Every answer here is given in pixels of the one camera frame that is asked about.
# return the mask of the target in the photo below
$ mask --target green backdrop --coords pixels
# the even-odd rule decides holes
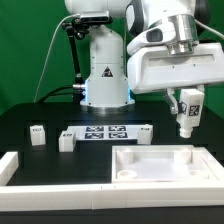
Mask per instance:
[[[224,33],[224,2],[210,0],[210,26]],[[0,1],[0,114],[15,104],[33,102],[48,47],[57,24],[68,13],[63,0]],[[124,20],[116,19],[112,29],[124,35]],[[200,38],[220,38],[209,32]],[[77,41],[81,72],[89,74],[88,38]],[[50,90],[74,82],[74,72],[66,33],[55,40],[39,97]],[[136,100],[162,100],[161,93],[134,96]],[[205,104],[224,118],[224,86],[206,88]],[[70,97],[52,99],[71,101]]]

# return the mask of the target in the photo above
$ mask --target white tray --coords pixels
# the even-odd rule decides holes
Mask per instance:
[[[127,147],[134,151],[136,168],[117,164],[118,150]],[[130,162],[131,154],[124,158]],[[0,211],[224,205],[224,169],[205,148],[114,146],[112,163],[111,184],[4,186],[18,167],[17,153],[7,154],[0,160]],[[116,173],[129,168],[139,178],[118,180]]]
[[[113,146],[112,183],[223,180],[224,169],[205,148]]]

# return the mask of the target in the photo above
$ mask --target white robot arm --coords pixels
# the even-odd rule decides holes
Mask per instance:
[[[133,40],[127,46],[127,51],[131,55],[127,62],[128,84],[135,94],[166,90],[167,99],[172,105],[172,113],[177,114],[178,107],[172,96],[173,90],[192,86],[199,89],[199,91],[183,90],[180,97],[182,113],[178,114],[177,121],[182,127],[181,136],[190,137],[192,127],[198,126],[200,121],[204,99],[201,86],[224,82],[224,55],[221,45],[199,44],[198,41],[195,18],[202,23],[209,22],[208,1],[65,0],[65,4],[71,14],[108,10],[112,17],[126,18],[128,31],[133,36]],[[103,42],[103,39],[97,41],[98,38],[99,36],[94,36],[97,46]],[[109,61],[105,61],[104,64],[114,66]],[[90,75],[90,81],[94,81],[95,77]],[[114,84],[120,83],[122,80],[120,77],[124,76],[119,76]],[[97,81],[89,89],[91,98],[101,105],[100,95],[95,94],[98,84]],[[120,88],[127,86],[114,85],[114,90]],[[123,96],[128,102],[128,96],[125,93]]]

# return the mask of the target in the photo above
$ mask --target black tabletop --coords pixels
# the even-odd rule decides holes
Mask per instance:
[[[72,103],[28,103],[0,116],[0,156],[19,152],[20,167],[8,185],[110,183],[112,145],[134,145],[136,140],[80,141],[74,152],[60,153],[58,138],[71,125],[131,124],[153,125],[153,145],[202,146],[223,163],[224,120],[206,107],[200,127],[183,139],[164,102],[137,102],[133,111],[108,115],[83,112]],[[32,147],[32,125],[44,126],[46,145]],[[0,223],[223,223],[222,212],[224,206],[10,212],[0,213]]]

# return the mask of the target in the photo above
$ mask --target white cube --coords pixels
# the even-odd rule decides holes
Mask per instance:
[[[153,137],[153,126],[145,124],[138,130],[137,140],[138,144],[150,145]]]
[[[42,125],[30,126],[30,138],[32,146],[35,145],[45,145],[45,131]]]
[[[75,143],[75,132],[63,131],[59,138],[59,152],[73,152]]]

